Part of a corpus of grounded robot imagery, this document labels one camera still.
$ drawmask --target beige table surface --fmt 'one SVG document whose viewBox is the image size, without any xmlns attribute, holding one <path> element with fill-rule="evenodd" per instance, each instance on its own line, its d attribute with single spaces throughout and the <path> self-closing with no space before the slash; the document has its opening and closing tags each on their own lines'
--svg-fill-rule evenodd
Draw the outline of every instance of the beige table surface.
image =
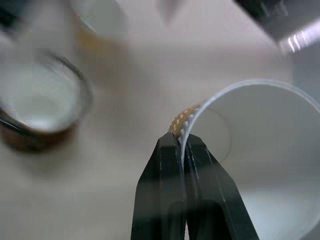
<svg viewBox="0 0 320 240">
<path fill-rule="evenodd" d="M 94 92 L 77 136 L 39 155 L 0 143 L 0 239 L 130 239 L 135 188 L 181 110 L 249 78 L 290 81 L 290 63 L 231 1 L 189 0 L 165 25 L 150 0 L 120 0 L 128 54 L 74 46 L 67 3 L 38 0 L 17 49 L 71 59 Z"/>
</svg>

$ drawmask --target black object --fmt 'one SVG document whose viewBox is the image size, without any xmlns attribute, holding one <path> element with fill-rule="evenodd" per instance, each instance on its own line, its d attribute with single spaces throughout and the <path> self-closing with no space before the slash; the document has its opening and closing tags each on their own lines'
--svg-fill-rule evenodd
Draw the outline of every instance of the black object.
<svg viewBox="0 0 320 240">
<path fill-rule="evenodd" d="M 202 140 L 184 163 L 172 133 L 161 137 L 136 187 L 131 240 L 258 240 L 240 193 Z"/>
<path fill-rule="evenodd" d="M 0 26 L 6 31 L 22 19 L 31 0 L 0 0 Z"/>
</svg>

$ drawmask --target brown cup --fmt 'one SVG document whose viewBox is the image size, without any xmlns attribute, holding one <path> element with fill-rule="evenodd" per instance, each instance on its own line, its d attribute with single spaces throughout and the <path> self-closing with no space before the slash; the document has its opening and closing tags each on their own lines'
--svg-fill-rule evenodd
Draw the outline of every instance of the brown cup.
<svg viewBox="0 0 320 240">
<path fill-rule="evenodd" d="M 56 131 L 48 129 L 46 131 L 45 129 L 32 128 L 20 122 L 5 107 L 0 107 L 0 132 L 2 138 L 6 144 L 17 150 L 28 152 L 43 151 L 62 143 L 74 132 L 79 119 L 87 111 L 92 100 L 90 88 L 80 71 L 64 57 L 56 56 L 51 52 L 46 52 L 45 55 L 56 64 L 61 65 L 64 70 L 68 69 L 75 76 L 77 85 L 80 86 L 78 104 L 81 104 L 81 109 L 77 111 L 76 117 L 72 118 L 73 120 L 68 122 L 63 129 Z"/>
</svg>

